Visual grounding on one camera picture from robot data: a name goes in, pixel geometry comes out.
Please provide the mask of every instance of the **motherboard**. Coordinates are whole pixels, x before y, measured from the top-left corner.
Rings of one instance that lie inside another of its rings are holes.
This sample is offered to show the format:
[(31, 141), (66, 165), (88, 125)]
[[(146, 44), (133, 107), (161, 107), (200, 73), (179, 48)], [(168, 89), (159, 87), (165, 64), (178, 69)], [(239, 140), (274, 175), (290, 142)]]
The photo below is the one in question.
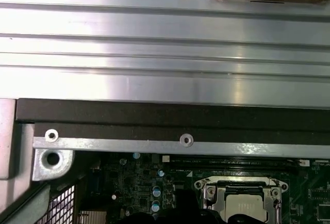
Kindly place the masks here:
[(330, 223), (330, 161), (253, 157), (106, 153), (87, 176), (85, 209), (107, 223), (175, 207), (175, 191), (192, 189), (201, 209), (224, 221), (247, 214), (265, 223)]

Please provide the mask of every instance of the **metal rivet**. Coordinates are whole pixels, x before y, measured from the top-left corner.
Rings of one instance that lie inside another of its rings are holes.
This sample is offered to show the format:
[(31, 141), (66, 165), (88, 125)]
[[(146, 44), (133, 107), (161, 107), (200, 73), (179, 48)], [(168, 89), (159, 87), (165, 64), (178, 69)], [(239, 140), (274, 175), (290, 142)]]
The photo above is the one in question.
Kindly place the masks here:
[(180, 144), (184, 147), (190, 147), (194, 143), (194, 138), (190, 134), (183, 134), (180, 137)]
[(46, 133), (45, 133), (45, 139), (48, 142), (57, 141), (57, 139), (58, 139), (58, 132), (57, 132), (57, 130), (53, 130), (53, 129), (47, 130)]

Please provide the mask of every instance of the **screw hole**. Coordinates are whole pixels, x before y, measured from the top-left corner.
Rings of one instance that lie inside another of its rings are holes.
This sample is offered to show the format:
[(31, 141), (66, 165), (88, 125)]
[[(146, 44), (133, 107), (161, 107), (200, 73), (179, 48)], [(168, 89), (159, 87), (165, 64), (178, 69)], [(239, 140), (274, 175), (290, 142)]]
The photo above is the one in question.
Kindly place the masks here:
[(48, 137), (49, 137), (50, 139), (54, 139), (54, 138), (55, 138), (55, 134), (54, 134), (54, 133), (50, 133), (50, 134), (48, 135)]
[(194, 143), (194, 138), (190, 134), (183, 134), (180, 137), (180, 143), (186, 148), (190, 147)]
[(56, 166), (60, 162), (60, 157), (57, 153), (50, 153), (47, 155), (47, 162), (51, 166)]

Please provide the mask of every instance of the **silver metal frame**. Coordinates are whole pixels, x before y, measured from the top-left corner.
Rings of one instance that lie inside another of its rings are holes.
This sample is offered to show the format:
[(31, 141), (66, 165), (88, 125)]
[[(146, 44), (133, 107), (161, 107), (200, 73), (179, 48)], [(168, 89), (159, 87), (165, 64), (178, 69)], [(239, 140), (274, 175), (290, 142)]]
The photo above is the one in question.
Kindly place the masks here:
[[(47, 156), (56, 154), (58, 161), (50, 164)], [(74, 151), (35, 149), (35, 161), (33, 165), (32, 180), (45, 181), (59, 178), (65, 175), (71, 168), (74, 160)]]
[(329, 108), (330, 7), (0, 0), (0, 97)]
[(314, 145), (229, 142), (219, 143), (195, 141), (190, 147), (187, 147), (184, 146), (180, 141), (58, 138), (56, 142), (46, 142), (44, 137), (35, 137), (33, 147), (35, 149), (104, 152), (330, 158), (330, 146)]
[(32, 158), (33, 158), (34, 125), (25, 124), (22, 130), (19, 154), (16, 158), (18, 172), (15, 177), (8, 180), (0, 180), (0, 213), (21, 197), (31, 184)]
[(15, 104), (14, 99), (0, 99), (0, 180), (12, 176)]
[(3, 222), (3, 224), (36, 223), (48, 208), (50, 189), (51, 187), (49, 185), (45, 185), (34, 197), (29, 199), (15, 215)]

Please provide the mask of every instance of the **screw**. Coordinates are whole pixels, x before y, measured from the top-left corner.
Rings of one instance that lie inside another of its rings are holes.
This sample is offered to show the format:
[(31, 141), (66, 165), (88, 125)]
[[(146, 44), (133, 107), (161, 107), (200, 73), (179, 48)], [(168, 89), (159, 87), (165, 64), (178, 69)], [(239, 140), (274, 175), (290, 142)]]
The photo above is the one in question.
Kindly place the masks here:
[(272, 195), (273, 196), (278, 196), (278, 189), (273, 189), (272, 190)]
[(210, 196), (213, 196), (214, 195), (214, 193), (215, 193), (215, 191), (213, 190), (213, 188), (208, 188), (207, 189), (207, 193), (210, 195)]

